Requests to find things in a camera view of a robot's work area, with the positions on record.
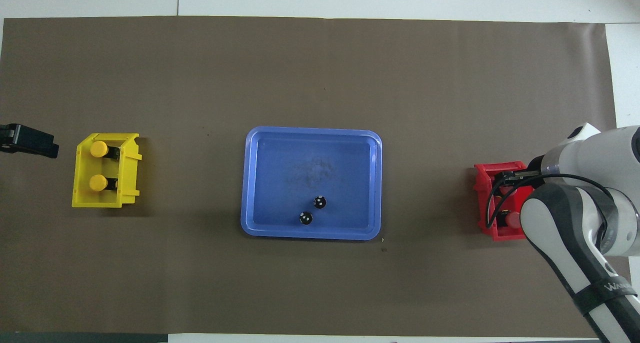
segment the black cable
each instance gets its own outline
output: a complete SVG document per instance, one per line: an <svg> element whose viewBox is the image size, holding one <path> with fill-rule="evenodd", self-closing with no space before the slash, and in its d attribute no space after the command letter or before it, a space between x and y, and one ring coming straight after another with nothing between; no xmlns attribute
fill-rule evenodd
<svg viewBox="0 0 640 343"><path fill-rule="evenodd" d="M498 212L500 211L500 208L503 206L503 203L505 202L505 200L510 195L512 195L516 190L518 190L518 188L520 188L522 186L526 186L527 183L529 183L530 181L533 181L535 179L546 179L546 178L570 178L570 179L576 179L578 181L587 182L588 184L590 184L590 185L594 186L595 188L598 188L599 190L601 190L602 193L604 193L607 197L609 197L611 200L613 200L613 195L611 195L610 191L608 191L603 185L601 185L597 181L591 180L588 177L577 176L577 175L574 175L574 174L564 174L564 173L540 174L540 175L537 175L537 176L527 177L527 178L522 179L521 181L519 181L517 184L515 184L513 186L513 188L511 188L511 190L508 191L502 197L502 199L500 199L498 204L496 204L495 208L493 209L493 214L491 214L491 218L489 220L487 220L487 222L486 222L486 227L487 228L491 228L491 226L494 224L494 220L496 220L496 217L498 217ZM497 189L496 187L497 186L498 185L494 186L494 188L491 190L491 192L496 192L496 189ZM490 202L491 202L490 200L491 199L493 199L493 193L492 193L492 195L489 195L489 201L487 201L487 213L486 213L487 216L489 216L489 206L490 206Z"/></svg>
<svg viewBox="0 0 640 343"><path fill-rule="evenodd" d="M494 199L494 194L498 191L498 188L503 185L503 183L505 183L504 176L498 179L498 181L493 182L491 192L489 192L489 199L486 200L486 214L484 218L486 219L487 228L491 227L491 224L489 224L489 210L491 209L491 201Z"/></svg>

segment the black clamp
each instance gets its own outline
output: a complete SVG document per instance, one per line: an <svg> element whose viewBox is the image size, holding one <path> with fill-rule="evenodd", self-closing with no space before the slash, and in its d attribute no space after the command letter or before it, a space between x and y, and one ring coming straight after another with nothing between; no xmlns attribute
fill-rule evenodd
<svg viewBox="0 0 640 343"><path fill-rule="evenodd" d="M494 176L494 182L500 182L501 186L512 187L524 179L538 175L540 175L540 170L503 170Z"/></svg>
<svg viewBox="0 0 640 343"><path fill-rule="evenodd" d="M58 149L51 134L22 124L0 124L0 152L22 152L57 158Z"/></svg>
<svg viewBox="0 0 640 343"><path fill-rule="evenodd" d="M606 277L594 284L587 286L573 296L573 303L578 307L578 311L585 316L590 311L608 300L620 296L638 296L631 284L623 277Z"/></svg>

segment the black ball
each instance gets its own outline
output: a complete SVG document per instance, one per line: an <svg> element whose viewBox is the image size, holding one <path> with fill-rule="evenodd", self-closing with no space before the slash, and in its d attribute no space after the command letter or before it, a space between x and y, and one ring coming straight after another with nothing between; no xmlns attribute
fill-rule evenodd
<svg viewBox="0 0 640 343"><path fill-rule="evenodd" d="M325 208L327 206L327 198L325 198L323 195L318 195L317 197L313 198L313 206L318 209Z"/></svg>
<svg viewBox="0 0 640 343"><path fill-rule="evenodd" d="M313 220L314 220L314 216L308 211L303 211L302 213L300 213L300 223L304 225L308 225Z"/></svg>

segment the yellow cap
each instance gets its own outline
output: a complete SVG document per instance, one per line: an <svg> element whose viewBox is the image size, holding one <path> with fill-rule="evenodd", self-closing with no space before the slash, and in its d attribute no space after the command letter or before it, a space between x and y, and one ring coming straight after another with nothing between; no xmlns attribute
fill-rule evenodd
<svg viewBox="0 0 640 343"><path fill-rule="evenodd" d="M104 157L107 152L109 152L109 147L102 140L96 140L91 145L91 155L96 158Z"/></svg>
<svg viewBox="0 0 640 343"><path fill-rule="evenodd" d="M107 178L102 174L96 174L89 178L89 187L93 191L100 192L107 188Z"/></svg>

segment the black object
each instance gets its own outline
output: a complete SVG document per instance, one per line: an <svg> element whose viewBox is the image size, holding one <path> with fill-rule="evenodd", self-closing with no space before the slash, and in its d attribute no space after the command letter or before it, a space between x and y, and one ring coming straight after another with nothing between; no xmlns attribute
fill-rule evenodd
<svg viewBox="0 0 640 343"><path fill-rule="evenodd" d="M640 128L638 128L631 137L631 150L633 151L635 159L640 162Z"/></svg>
<svg viewBox="0 0 640 343"><path fill-rule="evenodd" d="M571 134L569 134L569 136L567 136L567 140L571 140L571 138L577 136L578 134L580 134L580 132L583 131L583 126L579 126L578 128L574 129Z"/></svg>
<svg viewBox="0 0 640 343"><path fill-rule="evenodd" d="M0 124L0 152L22 152L57 158L58 148L51 134L17 123Z"/></svg>
<svg viewBox="0 0 640 343"><path fill-rule="evenodd" d="M495 218L495 224L497 224L498 227L507 227L507 216L509 213L511 213L510 210L501 210Z"/></svg>
<svg viewBox="0 0 640 343"><path fill-rule="evenodd" d="M117 191L118 190L118 178L117 177L105 177L107 180L107 186L105 186L105 190L107 191Z"/></svg>
<svg viewBox="0 0 640 343"><path fill-rule="evenodd" d="M300 223L304 225L308 225L313 220L314 220L314 216L308 211L303 211L302 213L300 213Z"/></svg>
<svg viewBox="0 0 640 343"><path fill-rule="evenodd" d="M537 157L533 158L528 165L526 166L526 170L527 171L535 171L535 172L541 172L542 170L542 160L545 158L544 155L538 155ZM530 186L533 187L533 189L535 190L535 188L538 188L539 186L542 186L545 183L545 181L543 179L533 179L530 182Z"/></svg>
<svg viewBox="0 0 640 343"><path fill-rule="evenodd" d="M596 283L590 284L585 289L573 296L573 303L584 316L596 307L620 296L638 296L631 284L623 277L606 277Z"/></svg>
<svg viewBox="0 0 640 343"><path fill-rule="evenodd" d="M313 206L318 209L325 208L327 206L327 198L325 198L323 195L318 195L317 197L313 198Z"/></svg>
<svg viewBox="0 0 640 343"><path fill-rule="evenodd" d="M116 161L120 159L120 148L112 147L107 145L107 153L102 156L102 158L110 158L115 159Z"/></svg>
<svg viewBox="0 0 640 343"><path fill-rule="evenodd" d="M503 203L507 200L507 198L509 198L510 195L512 195L516 190L518 190L518 188L526 186L526 185L530 184L532 181L535 181L537 179L546 179L546 178L570 178L570 179L577 179L578 181L587 182L588 184L590 184L590 185L594 186L595 188L601 190L602 193L604 193L610 200L613 201L613 195L611 195L610 191L608 191L602 184L600 184L597 181L594 181L592 179L589 179L588 177L578 176L578 175L575 175L575 174L564 174L564 173L540 174L540 175L537 175L537 176L526 177L526 178L522 179L521 181L519 181L518 183L516 183L513 186L513 188L511 188L502 197L502 199L500 199L498 204L496 204L495 208L493 209L493 214L491 214L491 218L487 219L487 221L486 221L486 227L488 229L491 228L491 226L494 224L494 220L496 220L496 217L498 216L498 213L500 212L500 208L503 206ZM489 216L489 202L491 202L491 199L492 199L494 193L496 192L496 190L498 190L498 187L500 185L501 185L500 181L496 182L496 184L494 184L494 186L493 186L493 189L491 190L491 194L489 194L489 199L487 199L487 204L486 204L486 215L487 216Z"/></svg>
<svg viewBox="0 0 640 343"><path fill-rule="evenodd" d="M609 264L608 261L605 261L604 268L605 268L605 270L608 270L610 273L613 273L615 275L618 274L618 273L616 273L616 270L613 267L611 267L611 264Z"/></svg>
<svg viewBox="0 0 640 343"><path fill-rule="evenodd" d="M516 183L523 181L527 177L540 175L540 170L503 170L495 175L495 182L502 182L501 186L514 186Z"/></svg>
<svg viewBox="0 0 640 343"><path fill-rule="evenodd" d="M141 333L32 333L6 332L0 333L0 343L160 343L168 342L167 334Z"/></svg>

